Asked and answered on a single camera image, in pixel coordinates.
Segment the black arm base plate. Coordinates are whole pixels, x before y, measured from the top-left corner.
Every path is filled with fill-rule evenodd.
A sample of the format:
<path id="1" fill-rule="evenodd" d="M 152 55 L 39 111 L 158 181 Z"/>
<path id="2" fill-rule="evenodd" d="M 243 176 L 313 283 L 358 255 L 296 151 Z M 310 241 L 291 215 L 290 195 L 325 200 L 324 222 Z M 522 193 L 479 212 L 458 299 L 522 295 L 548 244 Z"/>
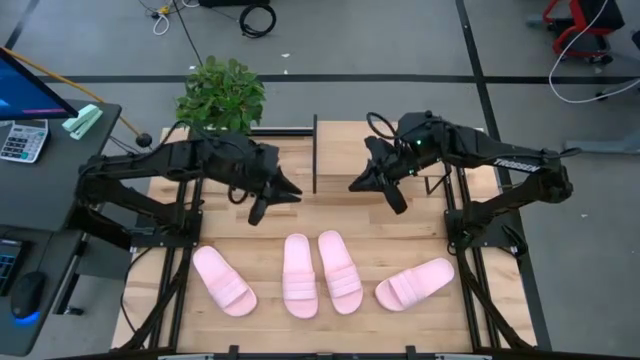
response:
<path id="1" fill-rule="evenodd" d="M 494 218 L 480 235 L 473 235 L 469 231 L 463 230 L 461 216 L 461 210 L 447 210 L 444 213 L 447 238 L 452 247 L 512 248 L 519 246 L 523 241 L 520 233 L 513 227 L 510 214 Z"/>
<path id="2" fill-rule="evenodd" d="M 131 245 L 141 248 L 188 248 L 199 243 L 203 213 L 188 211 L 185 222 L 178 225 L 159 225 L 154 219 L 138 215 L 136 224 L 128 228 Z"/>

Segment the black office desk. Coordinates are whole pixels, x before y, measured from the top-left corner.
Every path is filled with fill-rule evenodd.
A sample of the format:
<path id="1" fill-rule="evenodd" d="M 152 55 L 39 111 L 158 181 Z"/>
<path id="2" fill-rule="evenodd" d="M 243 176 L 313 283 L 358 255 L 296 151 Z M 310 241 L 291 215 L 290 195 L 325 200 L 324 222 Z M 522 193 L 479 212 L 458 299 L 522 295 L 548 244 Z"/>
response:
<path id="1" fill-rule="evenodd" d="M 30 320 L 17 320 L 10 298 L 0 297 L 0 355 L 28 355 L 51 310 L 83 233 L 67 224 L 75 205 L 79 167 L 102 153 L 122 107 L 103 103 L 101 118 L 79 140 L 61 119 L 49 122 L 49 140 L 34 164 L 0 160 L 0 237 L 28 245 L 19 277 L 45 275 L 41 301 Z"/>

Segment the mint green stapler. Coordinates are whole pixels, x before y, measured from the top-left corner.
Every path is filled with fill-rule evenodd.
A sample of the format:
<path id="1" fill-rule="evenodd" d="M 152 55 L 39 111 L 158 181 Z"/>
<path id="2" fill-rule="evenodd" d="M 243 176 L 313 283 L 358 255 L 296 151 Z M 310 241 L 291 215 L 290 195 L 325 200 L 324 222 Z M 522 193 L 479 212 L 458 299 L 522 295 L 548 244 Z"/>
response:
<path id="1" fill-rule="evenodd" d="M 71 138 L 81 140 L 102 114 L 103 111 L 96 105 L 86 105 L 79 110 L 77 117 L 68 118 L 62 124 L 62 127 L 69 133 Z"/>

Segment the grey desk calculator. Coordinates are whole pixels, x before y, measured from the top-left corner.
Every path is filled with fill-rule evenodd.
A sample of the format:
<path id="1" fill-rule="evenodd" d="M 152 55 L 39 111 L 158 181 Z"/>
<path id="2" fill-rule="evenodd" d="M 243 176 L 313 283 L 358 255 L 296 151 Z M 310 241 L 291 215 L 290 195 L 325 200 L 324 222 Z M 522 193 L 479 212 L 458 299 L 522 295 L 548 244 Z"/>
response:
<path id="1" fill-rule="evenodd" d="M 46 119 L 13 121 L 0 147 L 0 159 L 9 162 L 36 163 L 49 140 Z"/>

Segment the black box on floor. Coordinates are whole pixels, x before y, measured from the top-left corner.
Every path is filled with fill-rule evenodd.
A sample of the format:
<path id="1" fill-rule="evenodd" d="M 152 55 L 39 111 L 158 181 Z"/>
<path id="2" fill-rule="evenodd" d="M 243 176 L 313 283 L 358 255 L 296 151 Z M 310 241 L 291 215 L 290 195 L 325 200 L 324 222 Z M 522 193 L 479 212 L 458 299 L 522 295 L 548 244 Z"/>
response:
<path id="1" fill-rule="evenodd" d="M 213 8 L 213 7 L 227 7 L 227 6 L 249 6 L 255 4 L 270 4 L 271 0 L 197 0 L 199 5 Z"/>

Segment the grey metal stand leg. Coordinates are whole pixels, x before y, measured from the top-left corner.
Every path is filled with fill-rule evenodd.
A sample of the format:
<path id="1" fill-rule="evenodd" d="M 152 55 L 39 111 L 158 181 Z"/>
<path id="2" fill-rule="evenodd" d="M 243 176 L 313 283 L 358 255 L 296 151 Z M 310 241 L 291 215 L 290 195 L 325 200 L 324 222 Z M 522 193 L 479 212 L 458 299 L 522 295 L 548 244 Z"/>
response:
<path id="1" fill-rule="evenodd" d="M 568 140 L 564 147 L 579 148 L 582 152 L 591 154 L 640 155 L 640 130 L 612 141 Z"/>

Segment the black backlit keyboard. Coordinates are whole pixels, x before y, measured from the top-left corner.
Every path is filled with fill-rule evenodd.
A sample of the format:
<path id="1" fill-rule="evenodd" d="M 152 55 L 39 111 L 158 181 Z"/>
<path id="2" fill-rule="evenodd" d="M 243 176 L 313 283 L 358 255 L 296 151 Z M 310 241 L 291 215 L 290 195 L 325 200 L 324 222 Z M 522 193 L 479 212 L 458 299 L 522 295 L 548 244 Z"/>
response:
<path id="1" fill-rule="evenodd" d="M 8 295 L 25 249 L 26 245 L 22 241 L 0 239 L 0 297 Z"/>

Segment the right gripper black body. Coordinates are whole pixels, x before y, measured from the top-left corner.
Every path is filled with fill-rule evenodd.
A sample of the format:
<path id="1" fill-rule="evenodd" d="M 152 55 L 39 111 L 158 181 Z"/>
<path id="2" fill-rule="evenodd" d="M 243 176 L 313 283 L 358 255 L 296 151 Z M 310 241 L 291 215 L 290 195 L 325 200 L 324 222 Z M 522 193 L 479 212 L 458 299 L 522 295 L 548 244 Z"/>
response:
<path id="1" fill-rule="evenodd" d="M 382 159 L 379 162 L 379 178 L 385 184 L 397 184 L 408 176 L 416 176 L 419 171 L 431 165 L 431 155 L 421 152 L 408 142 L 397 140 L 393 143 L 382 140 Z"/>

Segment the black computer mouse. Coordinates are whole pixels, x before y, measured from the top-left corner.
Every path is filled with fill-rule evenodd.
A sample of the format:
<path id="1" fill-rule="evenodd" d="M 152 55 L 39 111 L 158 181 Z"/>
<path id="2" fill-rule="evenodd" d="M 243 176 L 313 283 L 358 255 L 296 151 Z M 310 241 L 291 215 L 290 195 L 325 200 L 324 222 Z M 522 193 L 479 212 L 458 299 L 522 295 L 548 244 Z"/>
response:
<path id="1" fill-rule="evenodd" d="M 11 313 L 16 319 L 26 319 L 35 314 L 41 302 L 46 275 L 40 271 L 20 277 L 10 296 Z"/>

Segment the black aluminium table frame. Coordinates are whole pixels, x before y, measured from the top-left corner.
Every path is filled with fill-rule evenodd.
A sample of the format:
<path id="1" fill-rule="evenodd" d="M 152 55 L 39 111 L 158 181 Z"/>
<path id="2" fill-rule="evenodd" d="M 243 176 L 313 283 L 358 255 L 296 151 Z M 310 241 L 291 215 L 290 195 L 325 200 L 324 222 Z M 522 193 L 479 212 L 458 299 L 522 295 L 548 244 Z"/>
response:
<path id="1" fill-rule="evenodd" d="M 303 189 L 298 204 L 271 208 L 258 226 L 247 222 L 247 205 L 228 203 L 224 187 L 212 181 L 189 184 L 187 195 L 203 199 L 200 241 L 218 250 L 247 281 L 258 303 L 247 316 L 224 314 L 195 270 L 169 303 L 151 339 L 128 350 L 132 335 L 125 317 L 114 333 L 111 360 L 494 360 L 504 357 L 505 339 L 479 302 L 454 279 L 424 302 L 393 313 L 376 300 L 385 278 L 423 262 L 448 256 L 444 213 L 469 200 L 498 192 L 490 167 L 448 171 L 445 197 L 414 198 L 396 215 L 385 201 L 318 195 L 314 125 L 259 129 L 256 138 L 276 145 L 285 173 Z M 318 313 L 301 320 L 282 298 L 285 238 L 300 233 L 316 242 L 339 232 L 362 280 L 363 302 L 352 314 L 334 309 L 317 248 L 311 249 L 319 297 Z"/>

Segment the black frame wooden shelf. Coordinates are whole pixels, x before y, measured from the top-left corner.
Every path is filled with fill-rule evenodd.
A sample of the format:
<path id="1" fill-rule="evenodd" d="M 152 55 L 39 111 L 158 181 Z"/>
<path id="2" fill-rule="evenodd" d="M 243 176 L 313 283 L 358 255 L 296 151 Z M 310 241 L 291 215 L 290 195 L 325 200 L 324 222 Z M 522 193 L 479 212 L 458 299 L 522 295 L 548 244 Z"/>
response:
<path id="1" fill-rule="evenodd" d="M 316 193 L 350 199 L 383 202 L 378 192 L 350 192 L 348 186 L 366 167 L 371 153 L 364 143 L 373 131 L 365 121 L 314 121 Z M 399 190 L 410 202 L 414 198 L 445 197 L 446 170 L 441 163 L 421 170 L 416 177 L 409 176 L 399 184 Z"/>

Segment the black computer monitor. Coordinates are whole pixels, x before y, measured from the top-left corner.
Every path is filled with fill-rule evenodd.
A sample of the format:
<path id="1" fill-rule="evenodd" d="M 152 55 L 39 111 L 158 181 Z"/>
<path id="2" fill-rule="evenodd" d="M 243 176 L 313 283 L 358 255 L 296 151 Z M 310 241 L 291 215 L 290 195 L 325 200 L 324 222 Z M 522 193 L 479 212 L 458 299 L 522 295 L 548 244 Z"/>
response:
<path id="1" fill-rule="evenodd" d="M 0 120 L 66 119 L 78 111 L 0 48 Z"/>

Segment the pink rubber slide sandal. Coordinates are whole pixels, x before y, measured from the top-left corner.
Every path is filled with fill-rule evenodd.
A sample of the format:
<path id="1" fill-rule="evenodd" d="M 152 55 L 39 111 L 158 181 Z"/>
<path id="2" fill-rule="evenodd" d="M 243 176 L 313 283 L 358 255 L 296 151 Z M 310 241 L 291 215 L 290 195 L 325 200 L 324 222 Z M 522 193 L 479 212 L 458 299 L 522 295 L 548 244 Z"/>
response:
<path id="1" fill-rule="evenodd" d="M 193 263 L 210 297 L 225 314 L 242 317 L 256 308 L 258 301 L 251 287 L 215 248 L 199 248 Z"/>
<path id="2" fill-rule="evenodd" d="M 318 248 L 334 309 L 341 315 L 354 313 L 362 303 L 363 286 L 342 236 L 325 231 L 318 238 Z"/>
<path id="3" fill-rule="evenodd" d="M 313 318 L 319 308 L 309 240 L 289 235 L 284 242 L 282 298 L 288 312 L 299 319 Z"/>
<path id="4" fill-rule="evenodd" d="M 375 297 L 383 308 L 402 312 L 449 284 L 454 276 L 453 265 L 437 258 L 383 280 L 375 289 Z"/>

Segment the red frame black cart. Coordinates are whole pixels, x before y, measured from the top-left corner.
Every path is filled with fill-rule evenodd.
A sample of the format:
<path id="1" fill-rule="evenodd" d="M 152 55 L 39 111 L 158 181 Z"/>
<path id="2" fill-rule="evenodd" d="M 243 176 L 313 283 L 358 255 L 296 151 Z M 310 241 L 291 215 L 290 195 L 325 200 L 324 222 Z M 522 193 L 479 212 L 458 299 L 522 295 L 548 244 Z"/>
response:
<path id="1" fill-rule="evenodd" d="M 568 0 L 569 16 L 552 17 L 560 2 L 550 0 L 542 13 L 543 24 L 555 35 L 553 52 L 561 61 L 574 57 L 590 64 L 611 63 L 607 37 L 625 25 L 616 0 Z"/>

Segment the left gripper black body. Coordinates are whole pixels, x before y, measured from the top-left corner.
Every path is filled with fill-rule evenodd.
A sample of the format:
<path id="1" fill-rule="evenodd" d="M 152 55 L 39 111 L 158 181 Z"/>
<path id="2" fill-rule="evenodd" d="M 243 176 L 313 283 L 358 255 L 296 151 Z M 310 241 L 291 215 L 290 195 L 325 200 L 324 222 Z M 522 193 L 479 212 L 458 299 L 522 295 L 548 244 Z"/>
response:
<path id="1" fill-rule="evenodd" d="M 274 184 L 279 168 L 279 148 L 266 143 L 231 143 L 236 152 L 237 179 L 230 185 L 230 198 L 242 190 L 241 199 L 250 194 L 261 199 L 276 199 L 279 192 Z"/>

